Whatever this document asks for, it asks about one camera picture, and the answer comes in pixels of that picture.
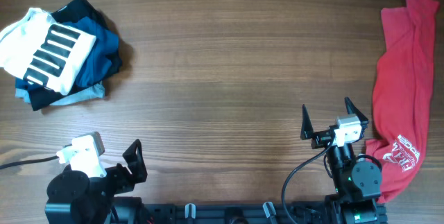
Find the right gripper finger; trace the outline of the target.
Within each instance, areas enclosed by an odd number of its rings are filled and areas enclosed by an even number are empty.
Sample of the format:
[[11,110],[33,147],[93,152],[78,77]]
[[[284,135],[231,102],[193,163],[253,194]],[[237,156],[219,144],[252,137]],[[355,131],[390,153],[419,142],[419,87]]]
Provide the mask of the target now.
[[348,114],[355,114],[361,122],[362,127],[367,127],[369,120],[368,118],[353,104],[349,97],[344,98],[345,107]]
[[314,129],[309,118],[309,113],[305,104],[302,105],[302,125],[300,138],[302,140],[311,139],[314,134]]

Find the white t-shirt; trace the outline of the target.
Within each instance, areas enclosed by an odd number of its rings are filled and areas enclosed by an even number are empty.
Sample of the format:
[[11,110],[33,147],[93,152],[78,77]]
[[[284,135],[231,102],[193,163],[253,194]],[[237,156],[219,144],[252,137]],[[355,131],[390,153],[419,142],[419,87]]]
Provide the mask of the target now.
[[96,36],[29,8],[1,31],[1,68],[16,78],[68,95]]

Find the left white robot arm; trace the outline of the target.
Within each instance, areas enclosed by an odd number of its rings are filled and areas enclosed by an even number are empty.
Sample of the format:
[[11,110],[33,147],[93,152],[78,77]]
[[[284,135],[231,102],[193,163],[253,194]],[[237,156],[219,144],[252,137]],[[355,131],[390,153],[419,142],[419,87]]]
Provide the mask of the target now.
[[123,153],[127,166],[107,168],[103,178],[66,168],[47,187],[45,214],[50,223],[154,223],[138,197],[121,197],[146,181],[142,143],[135,140]]

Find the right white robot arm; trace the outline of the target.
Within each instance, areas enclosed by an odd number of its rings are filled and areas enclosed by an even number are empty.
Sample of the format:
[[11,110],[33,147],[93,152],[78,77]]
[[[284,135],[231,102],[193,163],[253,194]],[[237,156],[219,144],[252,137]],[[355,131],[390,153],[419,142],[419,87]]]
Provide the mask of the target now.
[[346,97],[347,114],[337,117],[324,131],[314,131],[306,107],[302,108],[302,139],[311,139],[313,149],[325,149],[336,193],[325,197],[322,222],[336,224],[387,223],[386,208],[377,204],[381,196],[382,165],[370,155],[355,155],[352,145],[364,138],[368,118]]

